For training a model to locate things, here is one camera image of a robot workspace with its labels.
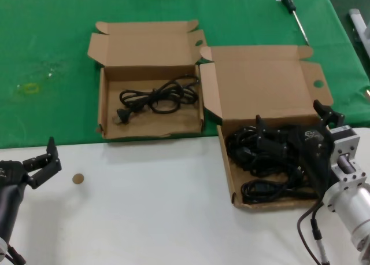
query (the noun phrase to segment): open cardboard box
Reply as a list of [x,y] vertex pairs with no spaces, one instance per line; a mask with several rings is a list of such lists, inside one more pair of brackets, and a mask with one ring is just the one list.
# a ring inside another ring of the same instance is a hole
[[[166,137],[171,134],[201,133],[204,115],[202,89],[199,100],[182,105],[175,113],[159,115],[149,108],[130,116],[128,124],[113,122],[116,110],[124,108],[119,94],[126,89],[151,91],[185,74],[197,75],[195,64],[200,48],[206,46],[198,22],[155,23],[97,22],[101,34],[91,35],[88,55],[102,64],[99,88],[99,131],[103,138]],[[180,80],[180,84],[193,82]]]
[[270,127],[318,121],[313,101],[332,105],[320,64],[304,59],[312,56],[307,46],[203,47],[200,65],[205,108],[220,117],[218,126],[231,202],[236,207],[291,208],[312,200],[284,198],[272,203],[244,204],[241,186],[255,179],[227,156],[225,138],[246,125],[255,125],[260,115]]

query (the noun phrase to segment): white tabletop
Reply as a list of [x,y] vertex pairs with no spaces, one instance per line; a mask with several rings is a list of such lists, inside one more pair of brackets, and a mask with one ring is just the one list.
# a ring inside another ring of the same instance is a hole
[[[358,133],[357,161],[370,170],[370,130]],[[233,207],[217,137],[58,150],[63,170],[37,190],[27,188],[12,235],[27,264],[314,264],[296,229],[304,209]],[[0,159],[44,152],[0,150]],[[72,182],[76,173],[85,176],[81,185]],[[317,218],[331,264],[356,264],[337,215],[322,208]],[[303,229],[317,253],[309,219]]]

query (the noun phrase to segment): screwdriver handle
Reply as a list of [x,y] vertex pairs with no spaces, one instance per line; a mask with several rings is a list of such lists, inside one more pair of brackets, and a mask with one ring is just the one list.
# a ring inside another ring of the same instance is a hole
[[288,9],[290,14],[292,14],[297,9],[293,3],[293,0],[282,0],[282,2],[284,6]]

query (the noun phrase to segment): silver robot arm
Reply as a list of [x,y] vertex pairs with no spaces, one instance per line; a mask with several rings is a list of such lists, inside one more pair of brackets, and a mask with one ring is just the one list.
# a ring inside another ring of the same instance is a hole
[[324,206],[337,213],[351,234],[351,241],[360,252],[360,263],[370,264],[370,185],[367,173],[355,160],[360,136],[349,126],[330,130],[339,139],[334,141],[330,158],[332,172],[338,182],[332,185],[323,198]]

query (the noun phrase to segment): green tablecloth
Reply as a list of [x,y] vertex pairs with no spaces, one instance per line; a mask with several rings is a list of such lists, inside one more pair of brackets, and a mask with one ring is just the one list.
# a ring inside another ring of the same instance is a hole
[[[329,0],[295,0],[334,108],[370,125],[369,81]],[[0,148],[104,141],[99,72],[86,55],[97,21],[198,19],[210,46],[303,45],[275,0],[0,0]],[[215,135],[206,121],[205,135]]]

